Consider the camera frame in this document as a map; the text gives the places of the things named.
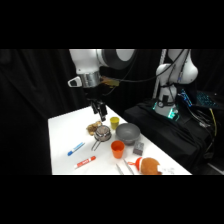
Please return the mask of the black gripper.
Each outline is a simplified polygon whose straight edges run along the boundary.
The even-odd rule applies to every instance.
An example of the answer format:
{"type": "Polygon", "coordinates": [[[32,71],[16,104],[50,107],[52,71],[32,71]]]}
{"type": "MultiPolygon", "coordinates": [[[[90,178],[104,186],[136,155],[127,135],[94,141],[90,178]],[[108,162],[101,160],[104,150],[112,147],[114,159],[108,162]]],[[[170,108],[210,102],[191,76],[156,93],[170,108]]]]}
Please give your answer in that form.
{"type": "Polygon", "coordinates": [[[100,87],[97,86],[93,88],[85,88],[84,92],[88,103],[91,105],[93,109],[93,113],[95,115],[96,114],[99,115],[100,111],[101,121],[105,121],[107,115],[107,109],[105,103],[102,101],[102,92],[100,87]]]}

